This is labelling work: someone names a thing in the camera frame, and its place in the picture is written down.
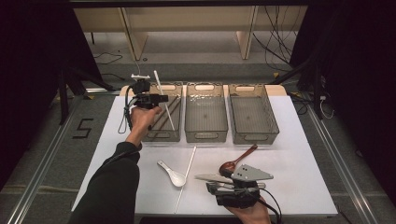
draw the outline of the white stick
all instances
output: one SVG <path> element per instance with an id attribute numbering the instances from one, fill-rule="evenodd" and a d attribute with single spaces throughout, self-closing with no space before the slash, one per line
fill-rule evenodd
<path id="1" fill-rule="evenodd" d="M 197 146 L 195 145 L 194 149 L 192 150 L 191 157 L 190 157 L 189 167 L 187 168 L 187 172 L 186 172 L 186 178 L 189 177 L 189 171 L 190 171 L 190 167 L 191 167 L 191 164 L 192 164 L 192 160 L 194 159 L 194 155 L 195 155 L 195 150 L 196 149 L 197 149 Z M 178 194 L 178 199 L 177 199 L 177 204 L 176 204 L 176 208 L 175 208 L 174 214 L 177 212 L 178 205 L 180 203 L 181 194 L 183 193 L 184 186 L 186 186 L 186 185 L 183 185 L 183 187 L 181 187 L 181 191 Z"/>
<path id="2" fill-rule="evenodd" d="M 160 89 L 161 95 L 163 95 L 163 87 L 161 86 L 161 82 L 160 82 L 160 79 L 158 78 L 158 74 L 157 74 L 156 70 L 154 70 L 154 76 L 155 76 L 155 79 L 157 79 L 158 88 Z M 165 109 L 166 109 L 166 112 L 168 114 L 169 120 L 171 121 L 172 130 L 175 131 L 175 126 L 173 125 L 173 121 L 172 121 L 172 118 L 171 118 L 171 114 L 169 113 L 169 108 L 168 108 L 168 104 L 167 103 L 165 103 Z"/>

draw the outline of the gray carpet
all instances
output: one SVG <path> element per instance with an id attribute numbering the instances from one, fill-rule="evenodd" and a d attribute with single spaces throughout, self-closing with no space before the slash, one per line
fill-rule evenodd
<path id="1" fill-rule="evenodd" d="M 104 75 L 105 82 L 116 87 L 131 83 L 129 75 L 136 73 L 134 64 L 109 64 L 100 65 L 102 73 L 112 73 L 126 78 L 122 81 L 114 76 Z M 269 82 L 273 80 L 272 68 L 265 64 L 144 64 L 141 65 L 143 75 L 151 75 L 157 70 L 162 81 L 221 81 L 223 83 L 254 83 Z M 87 88 L 97 87 L 90 82 L 85 82 Z M 287 91 L 295 91 L 295 83 L 285 85 Z M 70 216 L 71 204 L 75 200 L 76 190 L 84 178 L 92 159 L 96 145 L 106 122 L 109 109 L 114 100 L 114 95 L 94 95 L 92 99 L 84 100 L 76 111 L 76 115 L 69 127 L 66 136 L 54 158 L 51 167 L 43 181 L 43 186 L 51 186 L 61 191 L 45 189 L 44 187 L 35 196 L 35 199 L 23 221 L 23 223 L 65 223 Z M 295 104 L 296 110 L 302 105 Z M 313 121 L 308 114 L 299 116 L 303 125 L 308 142 L 317 160 L 325 183 L 332 195 L 334 203 L 339 206 L 342 214 L 336 217 L 284 217 L 284 223 L 351 223 L 358 224 L 361 217 L 351 201 L 342 180 L 334 168 L 332 160 L 320 139 Z M 83 136 L 86 132 L 78 131 L 78 125 L 82 119 L 84 127 L 92 128 L 87 138 L 76 139 L 74 136 Z M 16 167 L 12 177 L 7 182 L 7 187 L 0 194 L 0 222 L 4 223 L 12 211 L 12 207 L 18 201 L 23 186 L 26 186 L 33 176 L 35 168 L 40 163 L 46 152 L 52 137 L 58 129 L 60 120 L 60 104 L 57 99 L 48 111 L 40 131 L 37 132 L 32 147 L 25 153 Z M 396 209 L 381 189 L 370 169 L 364 162 L 364 158 L 355 153 L 355 146 L 350 139 L 343 122 L 336 116 L 324 120 L 334 142 L 342 153 L 344 159 L 358 181 L 363 193 L 372 206 L 379 223 L 396 223 Z M 210 223 L 211 219 L 197 218 L 194 223 Z M 164 219 L 142 218 L 140 223 L 186 223 L 191 219 Z"/>

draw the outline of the person's arm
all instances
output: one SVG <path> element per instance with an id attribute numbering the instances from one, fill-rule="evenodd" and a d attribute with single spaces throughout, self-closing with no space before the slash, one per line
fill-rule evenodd
<path id="1" fill-rule="evenodd" d="M 268 208 L 259 202 L 249 208 L 225 208 L 236 215 L 244 224 L 271 224 Z"/>
<path id="2" fill-rule="evenodd" d="M 160 112 L 159 107 L 132 110 L 130 134 L 93 175 L 69 223 L 134 223 L 140 142 Z"/>

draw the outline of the metal rail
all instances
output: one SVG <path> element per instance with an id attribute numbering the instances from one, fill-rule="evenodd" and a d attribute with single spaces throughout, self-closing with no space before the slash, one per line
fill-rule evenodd
<path id="1" fill-rule="evenodd" d="M 309 96 L 306 93 L 304 93 L 304 98 L 309 99 Z M 341 155 L 337 146 L 332 140 L 332 136 L 327 130 L 323 120 L 318 119 L 318 117 L 315 115 L 315 112 L 310 105 L 308 106 L 308 113 L 312 121 L 314 121 L 315 127 L 318 130 L 320 138 L 322 139 L 327 151 L 329 152 L 330 158 L 332 159 L 335 169 L 340 175 L 341 180 L 343 181 L 352 202 L 355 204 L 355 207 L 359 215 L 361 216 L 362 222 L 367 224 L 378 223 L 378 220 L 376 219 L 375 214 L 369 202 L 367 201 L 366 197 L 363 195 L 361 188 L 359 187 L 358 183 L 353 177 L 353 174 L 349 170 L 346 161 L 344 161 L 343 156 Z"/>
<path id="2" fill-rule="evenodd" d="M 38 168 L 35 170 L 35 174 L 33 175 L 32 179 L 29 182 L 26 190 L 20 197 L 18 203 L 15 205 L 10 217 L 8 218 L 8 224 L 14 223 L 22 223 L 24 217 L 26 216 L 30 205 L 37 194 L 37 191 L 44 180 L 44 177 L 47 174 L 48 169 L 50 168 L 53 159 L 56 156 L 59 146 L 61 145 L 62 141 L 64 140 L 64 135 L 70 126 L 71 120 L 73 120 L 73 116 L 75 114 L 78 105 L 82 102 L 83 96 L 76 96 L 73 99 L 73 102 L 70 106 L 70 114 L 67 117 L 66 121 L 63 125 L 59 126 L 58 131 L 56 132 L 55 136 L 52 138 L 52 141 L 47 149 L 46 154 L 44 155 L 43 159 L 41 160 Z"/>

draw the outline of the white ceramic spoon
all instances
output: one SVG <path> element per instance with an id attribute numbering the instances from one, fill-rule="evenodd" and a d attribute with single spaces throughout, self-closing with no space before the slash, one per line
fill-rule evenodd
<path id="1" fill-rule="evenodd" d="M 171 181 L 172 183 L 176 186 L 176 187 L 182 187 L 183 185 L 186 184 L 186 176 L 184 176 L 183 174 L 180 174 L 176 171 L 173 171 L 171 168 L 169 168 L 169 166 L 167 166 L 163 161 L 157 161 L 157 163 L 159 165 L 161 165 L 161 167 L 163 169 L 165 169 L 165 171 L 169 174 L 169 177 L 171 177 Z"/>

